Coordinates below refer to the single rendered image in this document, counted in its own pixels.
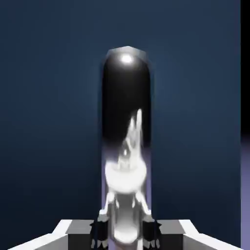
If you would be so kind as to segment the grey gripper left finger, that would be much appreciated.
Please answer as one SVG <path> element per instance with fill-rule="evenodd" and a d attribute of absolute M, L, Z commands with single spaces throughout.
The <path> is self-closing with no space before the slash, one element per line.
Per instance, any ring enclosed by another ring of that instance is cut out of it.
<path fill-rule="evenodd" d="M 8 250 L 108 250 L 108 219 L 60 220 L 52 233 Z"/>

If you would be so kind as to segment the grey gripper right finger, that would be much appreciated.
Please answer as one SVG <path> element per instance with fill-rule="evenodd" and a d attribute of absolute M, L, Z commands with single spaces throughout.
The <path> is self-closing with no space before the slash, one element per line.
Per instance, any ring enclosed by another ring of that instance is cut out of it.
<path fill-rule="evenodd" d="M 200 233 L 190 220 L 143 220 L 142 250 L 243 250 Z"/>

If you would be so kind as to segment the shiny dark curved metal handle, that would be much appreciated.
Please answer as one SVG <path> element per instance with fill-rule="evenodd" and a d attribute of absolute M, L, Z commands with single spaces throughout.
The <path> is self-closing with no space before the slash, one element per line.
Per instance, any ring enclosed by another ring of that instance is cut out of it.
<path fill-rule="evenodd" d="M 144 51 L 123 46 L 104 59 L 101 83 L 102 208 L 98 243 L 143 250 L 151 216 L 151 75 Z"/>

